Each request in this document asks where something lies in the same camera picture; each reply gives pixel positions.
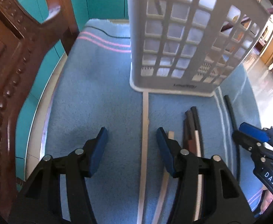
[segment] blue blanket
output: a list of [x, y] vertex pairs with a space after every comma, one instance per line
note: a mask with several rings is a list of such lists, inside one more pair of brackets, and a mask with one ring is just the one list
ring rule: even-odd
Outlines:
[[[86, 179], [98, 224], [136, 223], [141, 168], [142, 93], [129, 85], [131, 55], [128, 25], [90, 20], [76, 40], [60, 76], [51, 110], [45, 153], [53, 157], [69, 154], [94, 138], [102, 126], [109, 141], [98, 172]], [[184, 113], [196, 106], [201, 121], [205, 157], [218, 154], [236, 174], [236, 150], [223, 95], [228, 94], [237, 123], [260, 127], [259, 113], [243, 66], [216, 89], [211, 98], [149, 94], [149, 141], [144, 223], [151, 224], [161, 188], [164, 165], [156, 142], [162, 126], [175, 132], [182, 143]], [[249, 152], [241, 149], [240, 186], [252, 208], [260, 199], [262, 183], [254, 176]], [[177, 188], [170, 178], [161, 214], [166, 223]], [[63, 216], [69, 219], [65, 178], [61, 180]]]

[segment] tiled floor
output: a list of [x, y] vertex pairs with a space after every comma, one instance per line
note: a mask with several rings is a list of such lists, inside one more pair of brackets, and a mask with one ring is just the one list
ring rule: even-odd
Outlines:
[[[254, 51], [252, 51], [251, 55], [247, 58], [248, 59], [246, 59], [243, 64], [252, 84], [252, 89], [260, 112], [261, 124], [262, 127], [270, 128], [273, 126], [273, 73], [268, 71], [265, 64], [258, 59], [258, 55], [256, 55]], [[64, 54], [50, 77], [38, 105], [27, 151], [26, 179], [30, 176], [35, 166], [44, 156], [44, 149], [41, 146], [42, 136], [44, 134], [43, 126], [52, 93], [66, 59], [67, 55]]]
[[273, 126], [273, 72], [257, 56], [244, 62], [258, 104], [262, 127]]

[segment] wooden armrest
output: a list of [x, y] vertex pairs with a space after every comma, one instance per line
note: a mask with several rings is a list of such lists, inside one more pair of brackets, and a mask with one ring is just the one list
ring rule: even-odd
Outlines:
[[7, 220], [16, 199], [15, 129], [46, 53], [61, 39], [68, 54], [79, 30], [71, 0], [46, 0], [42, 24], [17, 0], [0, 0], [0, 214]]

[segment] white stripe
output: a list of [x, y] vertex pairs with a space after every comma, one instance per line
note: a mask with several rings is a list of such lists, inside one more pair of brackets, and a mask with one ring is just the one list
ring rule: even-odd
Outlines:
[[146, 192], [147, 156], [148, 156], [148, 129], [149, 129], [149, 93], [143, 92], [143, 138], [141, 143], [141, 179], [139, 186], [137, 224], [142, 224], [143, 207]]
[[227, 146], [226, 146], [226, 137], [225, 137], [225, 127], [224, 127], [224, 122], [223, 122], [223, 115], [222, 115], [222, 110], [221, 110], [221, 107], [219, 105], [219, 100], [218, 100], [218, 97], [217, 97], [215, 91], [214, 91], [214, 98], [215, 98], [217, 108], [218, 108], [218, 111], [219, 111], [219, 115], [220, 115], [220, 122], [221, 122], [221, 127], [222, 127], [222, 134], [223, 134], [223, 148], [224, 148], [225, 163], [228, 166], [228, 149], [227, 149]]
[[224, 114], [225, 114], [225, 118], [226, 118], [226, 124], [228, 126], [228, 141], [229, 141], [230, 149], [231, 149], [231, 172], [234, 175], [234, 160], [233, 160], [234, 158], [233, 158], [233, 142], [231, 141], [231, 126], [229, 123], [228, 111], [226, 109], [226, 105], [223, 100], [222, 91], [221, 91], [220, 86], [218, 87], [218, 90], [219, 90], [219, 96], [220, 96], [220, 99], [221, 99], [221, 102], [223, 105], [223, 110], [224, 110]]

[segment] blue gripper pad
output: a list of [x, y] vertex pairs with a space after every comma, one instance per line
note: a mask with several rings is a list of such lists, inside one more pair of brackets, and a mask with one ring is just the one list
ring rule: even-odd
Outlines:
[[172, 177], [176, 177], [175, 157], [181, 150], [179, 143], [175, 140], [168, 139], [162, 127], [157, 129], [156, 138], [166, 170]]
[[240, 124], [239, 131], [251, 136], [252, 138], [258, 140], [261, 143], [268, 142], [270, 137], [264, 130], [261, 130], [253, 125], [246, 122]]
[[103, 156], [104, 148], [106, 143], [108, 142], [108, 131], [106, 128], [102, 127], [100, 132], [96, 137], [97, 143], [93, 148], [93, 152], [90, 155], [89, 162], [89, 175], [90, 177], [97, 172], [99, 167], [100, 160]]

